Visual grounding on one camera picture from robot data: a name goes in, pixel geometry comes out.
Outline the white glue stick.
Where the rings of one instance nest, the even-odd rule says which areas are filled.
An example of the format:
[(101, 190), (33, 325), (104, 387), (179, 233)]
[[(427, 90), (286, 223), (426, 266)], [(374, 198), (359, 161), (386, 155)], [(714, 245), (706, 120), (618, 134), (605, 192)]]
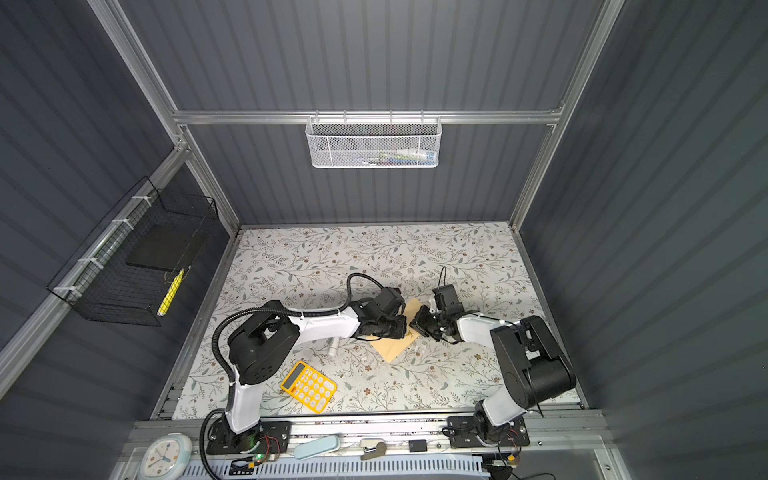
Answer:
[(334, 337), (334, 338), (331, 339), (330, 344), (329, 344), (329, 349), (328, 349), (328, 356), (329, 357), (335, 357), (336, 356), (337, 351), (338, 351), (338, 347), (339, 347), (339, 343), (340, 343), (340, 338), (339, 337)]

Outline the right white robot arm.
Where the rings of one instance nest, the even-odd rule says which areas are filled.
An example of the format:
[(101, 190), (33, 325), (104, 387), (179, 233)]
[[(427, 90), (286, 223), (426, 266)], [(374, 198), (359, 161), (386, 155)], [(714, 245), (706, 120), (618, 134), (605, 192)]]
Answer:
[(469, 311), (451, 285), (433, 293), (435, 306), (419, 308), (410, 322), (414, 330), (438, 342), (474, 343), (496, 354), (503, 386), (478, 402), (478, 424), (504, 426), (576, 387), (572, 366), (543, 318), (512, 321)]

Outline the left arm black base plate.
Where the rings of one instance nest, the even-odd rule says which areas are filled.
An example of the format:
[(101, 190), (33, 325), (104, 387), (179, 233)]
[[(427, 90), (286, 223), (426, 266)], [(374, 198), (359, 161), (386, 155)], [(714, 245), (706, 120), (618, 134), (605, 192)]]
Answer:
[(260, 422), (243, 433), (234, 433), (225, 419), (215, 420), (206, 430), (209, 455), (285, 453), (291, 437), (288, 421)]

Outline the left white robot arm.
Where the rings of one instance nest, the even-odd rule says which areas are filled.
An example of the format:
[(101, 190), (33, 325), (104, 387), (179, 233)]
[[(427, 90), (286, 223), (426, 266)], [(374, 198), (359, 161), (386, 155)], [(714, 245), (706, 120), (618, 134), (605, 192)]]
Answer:
[(385, 287), (373, 298), (342, 309), (288, 311), (271, 300), (249, 314), (227, 340), (229, 399), (225, 416), (231, 431), (259, 424), (263, 384), (281, 368), (294, 347), (326, 338), (402, 339), (407, 326), (399, 289)]

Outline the manila paper envelope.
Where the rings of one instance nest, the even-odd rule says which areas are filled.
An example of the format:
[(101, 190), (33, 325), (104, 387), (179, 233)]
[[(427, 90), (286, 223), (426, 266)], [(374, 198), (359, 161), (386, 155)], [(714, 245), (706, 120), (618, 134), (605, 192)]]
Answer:
[[(406, 320), (412, 321), (422, 306), (421, 301), (416, 298), (408, 301), (404, 310)], [(403, 339), (381, 339), (371, 342), (371, 345), (385, 362), (391, 363), (420, 337), (421, 335), (416, 330), (408, 326)]]

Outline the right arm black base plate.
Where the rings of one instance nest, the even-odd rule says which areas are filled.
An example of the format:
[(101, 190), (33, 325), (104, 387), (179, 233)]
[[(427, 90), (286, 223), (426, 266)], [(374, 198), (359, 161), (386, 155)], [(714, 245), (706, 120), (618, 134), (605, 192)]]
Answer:
[(479, 414), (449, 416), (441, 433), (449, 439), (452, 448), (509, 447), (513, 449), (530, 445), (528, 430), (523, 417), (500, 426), (494, 426)]

